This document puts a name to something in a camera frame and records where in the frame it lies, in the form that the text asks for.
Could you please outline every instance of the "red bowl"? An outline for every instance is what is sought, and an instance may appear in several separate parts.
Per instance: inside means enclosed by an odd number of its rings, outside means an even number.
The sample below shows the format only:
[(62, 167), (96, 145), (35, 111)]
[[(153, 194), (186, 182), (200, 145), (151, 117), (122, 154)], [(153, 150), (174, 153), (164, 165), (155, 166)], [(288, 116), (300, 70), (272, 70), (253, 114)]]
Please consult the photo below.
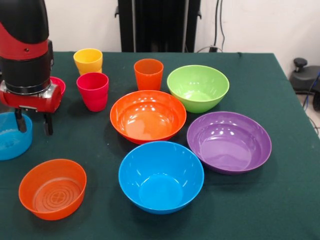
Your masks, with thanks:
[(60, 78), (55, 77), (55, 76), (50, 76), (50, 80), (53, 84), (56, 84), (60, 87), (61, 89), (61, 96), (63, 97), (66, 91), (66, 84), (64, 81), (62, 81)]

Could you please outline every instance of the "black knob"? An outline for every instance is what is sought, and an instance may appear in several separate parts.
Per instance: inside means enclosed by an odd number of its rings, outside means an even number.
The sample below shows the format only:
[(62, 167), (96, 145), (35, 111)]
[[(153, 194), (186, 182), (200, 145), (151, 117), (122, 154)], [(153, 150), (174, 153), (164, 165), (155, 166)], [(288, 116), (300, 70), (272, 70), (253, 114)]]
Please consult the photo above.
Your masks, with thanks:
[(293, 63), (296, 67), (295, 71), (300, 72), (300, 70), (308, 64), (308, 61), (302, 57), (297, 57), (293, 60)]

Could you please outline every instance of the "blue bowl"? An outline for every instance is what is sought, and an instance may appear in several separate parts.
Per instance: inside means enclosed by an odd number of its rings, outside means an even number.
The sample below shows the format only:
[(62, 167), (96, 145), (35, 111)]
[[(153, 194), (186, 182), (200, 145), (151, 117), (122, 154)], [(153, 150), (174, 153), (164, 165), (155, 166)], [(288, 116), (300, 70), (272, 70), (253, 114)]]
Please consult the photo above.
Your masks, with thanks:
[(32, 142), (32, 121), (24, 115), (26, 132), (18, 130), (13, 112), (0, 114), (0, 161), (13, 159), (23, 154)]
[(153, 141), (136, 147), (123, 159), (119, 183), (124, 194), (152, 214), (170, 214), (190, 203), (204, 184), (204, 169), (186, 147)]

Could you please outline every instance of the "table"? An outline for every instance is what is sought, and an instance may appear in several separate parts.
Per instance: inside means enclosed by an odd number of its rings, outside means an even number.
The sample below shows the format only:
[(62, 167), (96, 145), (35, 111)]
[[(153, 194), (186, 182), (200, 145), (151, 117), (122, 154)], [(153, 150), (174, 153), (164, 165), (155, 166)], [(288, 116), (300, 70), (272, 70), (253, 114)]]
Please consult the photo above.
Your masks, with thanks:
[[(43, 116), (28, 112), (33, 142), (20, 157), (0, 162), (1, 239), (192, 239), (306, 240), (320, 238), (320, 141), (273, 54), (104, 53), (109, 76), (104, 111), (89, 112), (77, 90), (73, 52), (55, 52), (52, 75), (66, 82), (53, 115), (53, 136), (45, 136)], [(136, 91), (133, 64), (142, 58), (163, 62), (168, 74), (183, 65), (207, 65), (228, 77), (230, 90), (212, 111), (233, 111), (259, 122), (272, 140), (272, 154), (260, 168), (221, 175), (205, 168), (200, 194), (170, 215), (152, 215), (133, 205), (118, 183), (125, 155), (136, 147), (109, 119), (124, 94)], [(188, 146), (186, 133), (200, 114), (187, 114), (171, 139)], [(24, 209), (18, 187), (24, 175), (44, 161), (66, 158), (87, 173), (85, 197), (71, 216), (45, 221)]]

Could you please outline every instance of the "cable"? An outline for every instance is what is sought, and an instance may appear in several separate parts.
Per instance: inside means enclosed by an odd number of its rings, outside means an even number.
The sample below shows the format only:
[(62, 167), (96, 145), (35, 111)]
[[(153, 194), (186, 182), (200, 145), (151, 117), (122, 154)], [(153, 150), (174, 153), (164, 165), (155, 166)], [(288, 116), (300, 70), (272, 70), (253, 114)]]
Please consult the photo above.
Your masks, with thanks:
[(219, 1), (216, 0), (216, 6), (215, 6), (215, 30), (214, 30), (214, 43), (215, 46), (217, 44), (217, 30), (218, 30), (218, 7), (219, 7)]
[(207, 49), (207, 48), (217, 48), (217, 49), (219, 49), (222, 53), (224, 52), (224, 51), (222, 51), (222, 49), (221, 49), (220, 47), (217, 47), (217, 46), (205, 46), (205, 47), (201, 48), (200, 50), (198, 50), (197, 53), (199, 53), (199, 52), (201, 52), (203, 49)]
[(225, 39), (226, 39), (225, 34), (224, 34), (224, 29), (222, 27), (222, 2), (223, 1), (224, 0), (221, 0), (221, 2), (220, 2), (220, 28), (221, 28), (221, 33), (223, 36), (222, 45), (221, 45), (222, 50), (224, 49), (224, 44), (225, 44)]
[(310, 88), (309, 88), (309, 90), (308, 90), (308, 92), (306, 94), (306, 97), (305, 97), (303, 105), (302, 105), (303, 108), (305, 108), (306, 103), (309, 101), (308, 99), (309, 99), (310, 92), (311, 92), (312, 88), (317, 84), (319, 78), (320, 78), (320, 72), (318, 73), (318, 76), (313, 81), (313, 83), (311, 84), (311, 86), (310, 86)]
[(307, 111), (309, 105), (309, 97), (306, 98), (306, 105), (304, 111)]
[(316, 125), (316, 123), (315, 123), (309, 116), (308, 116), (308, 118), (309, 118), (311, 124), (313, 125), (313, 128), (314, 128), (315, 131), (316, 131), (316, 134), (319, 135), (319, 129), (320, 129), (320, 127), (318, 127), (318, 126)]
[[(308, 91), (306, 90), (306, 91), (294, 91), (294, 93), (295, 94), (297, 94), (297, 95), (307, 95), (307, 93), (308, 93)], [(310, 95), (315, 95), (315, 93), (314, 92), (309, 92), (309, 96)]]

